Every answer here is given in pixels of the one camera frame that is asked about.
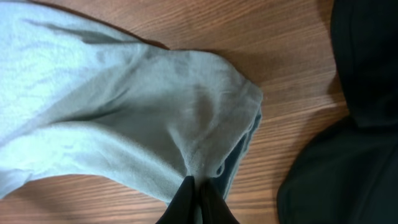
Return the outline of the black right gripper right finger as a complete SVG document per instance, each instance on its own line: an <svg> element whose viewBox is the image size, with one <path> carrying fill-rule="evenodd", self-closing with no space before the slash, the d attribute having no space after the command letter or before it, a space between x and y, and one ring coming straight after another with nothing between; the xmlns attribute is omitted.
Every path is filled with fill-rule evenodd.
<svg viewBox="0 0 398 224"><path fill-rule="evenodd" d="M198 201L203 224L239 224L211 179L201 185Z"/></svg>

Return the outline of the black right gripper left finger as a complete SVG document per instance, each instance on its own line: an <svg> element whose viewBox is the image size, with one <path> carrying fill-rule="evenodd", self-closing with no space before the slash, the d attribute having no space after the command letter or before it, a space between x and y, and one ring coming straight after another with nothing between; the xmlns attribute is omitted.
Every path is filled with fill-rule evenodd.
<svg viewBox="0 0 398 224"><path fill-rule="evenodd" d="M195 193L195 179L187 176L156 224L193 224L196 207Z"/></svg>

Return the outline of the light blue t-shirt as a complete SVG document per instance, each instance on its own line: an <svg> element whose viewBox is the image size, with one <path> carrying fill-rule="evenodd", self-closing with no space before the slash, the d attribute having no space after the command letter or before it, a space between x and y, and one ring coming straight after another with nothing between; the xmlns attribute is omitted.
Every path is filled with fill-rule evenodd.
<svg viewBox="0 0 398 224"><path fill-rule="evenodd" d="M29 1L1 2L1 195L100 175L164 202L186 176L226 197L262 91L208 52L164 50Z"/></svg>

